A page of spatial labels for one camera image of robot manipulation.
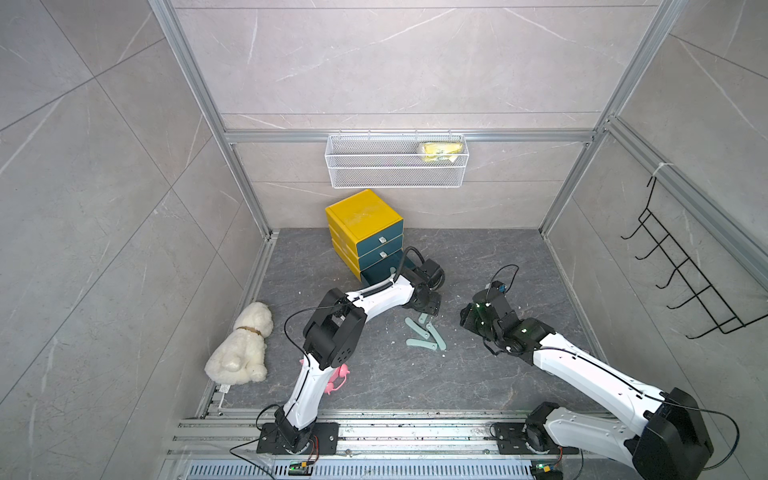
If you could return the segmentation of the teal top drawer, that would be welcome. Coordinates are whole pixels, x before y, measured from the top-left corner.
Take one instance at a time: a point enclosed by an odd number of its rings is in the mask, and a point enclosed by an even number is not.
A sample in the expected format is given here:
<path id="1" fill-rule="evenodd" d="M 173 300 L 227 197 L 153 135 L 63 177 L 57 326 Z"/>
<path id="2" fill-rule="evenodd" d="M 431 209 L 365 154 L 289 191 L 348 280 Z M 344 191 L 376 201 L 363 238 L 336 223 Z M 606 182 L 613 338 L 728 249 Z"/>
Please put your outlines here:
<path id="1" fill-rule="evenodd" d="M 357 256 L 362 257 L 380 246 L 400 237 L 403 234 L 403 220 L 393 223 L 386 228 L 370 234 L 356 244 Z"/>

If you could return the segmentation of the teal drawer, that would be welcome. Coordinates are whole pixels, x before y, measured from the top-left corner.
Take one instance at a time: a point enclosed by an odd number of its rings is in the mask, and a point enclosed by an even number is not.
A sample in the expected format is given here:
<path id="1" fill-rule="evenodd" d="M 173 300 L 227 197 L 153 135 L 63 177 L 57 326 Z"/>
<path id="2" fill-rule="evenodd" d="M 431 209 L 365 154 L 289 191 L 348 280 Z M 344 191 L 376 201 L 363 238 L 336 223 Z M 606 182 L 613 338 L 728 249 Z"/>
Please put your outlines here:
<path id="1" fill-rule="evenodd" d="M 400 251 L 403 247 L 403 236 L 393 237 L 387 242 L 382 243 L 381 238 L 376 240 L 374 247 L 358 258 L 358 269 L 364 271 L 372 265 L 387 259 L 389 256 Z"/>
<path id="2" fill-rule="evenodd" d="M 361 282 L 364 287 L 378 284 L 393 276 L 403 258 L 403 252 L 398 250 L 381 261 L 361 272 Z"/>
<path id="3" fill-rule="evenodd" d="M 380 246 L 400 237 L 403 234 L 403 220 L 393 223 L 386 228 L 370 234 L 356 244 L 357 256 L 362 257 Z"/>

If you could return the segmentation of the teal bottom drawer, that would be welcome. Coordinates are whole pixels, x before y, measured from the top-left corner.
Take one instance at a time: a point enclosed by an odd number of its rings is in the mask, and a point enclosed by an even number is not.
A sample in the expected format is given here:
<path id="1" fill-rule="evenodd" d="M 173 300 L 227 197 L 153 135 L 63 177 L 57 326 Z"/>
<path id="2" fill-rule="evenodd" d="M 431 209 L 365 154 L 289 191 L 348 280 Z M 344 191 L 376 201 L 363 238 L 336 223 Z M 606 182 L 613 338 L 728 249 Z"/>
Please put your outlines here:
<path id="1" fill-rule="evenodd" d="M 361 272 L 361 282 L 364 287 L 378 284 L 393 276 L 403 258 L 403 252 L 398 250 L 381 261 Z"/>

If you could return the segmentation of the mint knife horizontal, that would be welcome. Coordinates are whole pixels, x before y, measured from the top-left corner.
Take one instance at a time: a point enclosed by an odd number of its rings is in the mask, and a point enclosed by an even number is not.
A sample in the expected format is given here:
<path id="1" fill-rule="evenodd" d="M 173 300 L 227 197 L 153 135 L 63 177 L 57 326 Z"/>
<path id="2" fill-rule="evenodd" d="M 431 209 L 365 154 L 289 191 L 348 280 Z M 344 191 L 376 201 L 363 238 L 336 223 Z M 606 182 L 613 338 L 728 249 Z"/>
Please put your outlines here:
<path id="1" fill-rule="evenodd" d="M 438 345 L 435 342 L 427 340 L 407 339 L 406 345 L 409 347 L 424 348 L 431 351 L 436 351 L 438 349 Z"/>

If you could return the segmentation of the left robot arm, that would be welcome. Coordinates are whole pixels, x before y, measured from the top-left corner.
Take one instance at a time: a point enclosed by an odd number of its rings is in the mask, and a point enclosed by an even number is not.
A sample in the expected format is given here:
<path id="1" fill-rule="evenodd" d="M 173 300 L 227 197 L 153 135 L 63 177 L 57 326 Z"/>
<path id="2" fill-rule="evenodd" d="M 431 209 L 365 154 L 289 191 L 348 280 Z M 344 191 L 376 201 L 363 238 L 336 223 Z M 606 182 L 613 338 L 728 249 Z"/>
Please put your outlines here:
<path id="1" fill-rule="evenodd" d="M 435 261 L 413 246 L 404 249 L 394 272 L 361 290 L 329 290 L 303 329 L 299 377 L 274 421 L 259 428 L 258 443 L 268 453 L 300 453 L 320 447 L 314 438 L 318 408 L 335 370 L 354 353 L 366 323 L 395 307 L 435 315 L 446 275 Z"/>

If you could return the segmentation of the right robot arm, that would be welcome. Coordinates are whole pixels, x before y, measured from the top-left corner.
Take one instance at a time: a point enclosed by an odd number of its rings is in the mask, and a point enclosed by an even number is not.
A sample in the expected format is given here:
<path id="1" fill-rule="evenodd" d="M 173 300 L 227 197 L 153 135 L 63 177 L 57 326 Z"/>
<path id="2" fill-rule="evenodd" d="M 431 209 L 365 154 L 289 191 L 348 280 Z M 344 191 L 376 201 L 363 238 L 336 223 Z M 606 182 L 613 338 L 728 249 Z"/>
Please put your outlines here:
<path id="1" fill-rule="evenodd" d="M 696 479 L 724 465 L 713 462 L 707 410 L 687 392 L 640 382 L 578 348 L 550 325 L 518 317 L 508 285 L 492 279 L 460 312 L 462 328 L 494 356 L 508 355 L 553 375 L 604 407 L 610 418 L 543 402 L 521 435 L 535 454 L 575 448 L 620 462 L 644 479 Z"/>

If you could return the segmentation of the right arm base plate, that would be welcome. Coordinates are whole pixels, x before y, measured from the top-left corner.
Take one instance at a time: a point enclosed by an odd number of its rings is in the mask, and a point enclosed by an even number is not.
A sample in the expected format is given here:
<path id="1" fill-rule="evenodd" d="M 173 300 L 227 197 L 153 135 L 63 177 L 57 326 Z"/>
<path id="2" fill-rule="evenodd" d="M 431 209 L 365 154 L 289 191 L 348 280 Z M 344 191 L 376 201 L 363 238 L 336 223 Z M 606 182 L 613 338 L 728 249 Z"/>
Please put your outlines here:
<path id="1" fill-rule="evenodd" d="M 578 455 L 573 447 L 562 447 L 554 442 L 543 427 L 528 426 L 525 422 L 496 422 L 489 427 L 491 438 L 500 454 L 522 455 Z"/>

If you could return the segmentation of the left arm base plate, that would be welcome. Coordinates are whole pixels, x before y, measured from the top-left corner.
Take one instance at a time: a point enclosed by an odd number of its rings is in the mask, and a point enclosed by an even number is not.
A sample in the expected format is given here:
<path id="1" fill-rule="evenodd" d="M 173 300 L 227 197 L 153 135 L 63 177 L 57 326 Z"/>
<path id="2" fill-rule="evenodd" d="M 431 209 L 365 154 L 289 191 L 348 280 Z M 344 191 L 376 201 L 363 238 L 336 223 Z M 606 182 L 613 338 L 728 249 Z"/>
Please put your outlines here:
<path id="1" fill-rule="evenodd" d="M 275 455 L 313 454 L 334 455 L 339 441 L 339 427 L 335 422 L 314 422 L 310 426 L 296 430 L 290 424 L 280 427 L 276 423 L 266 423 L 258 438 L 256 452 Z"/>

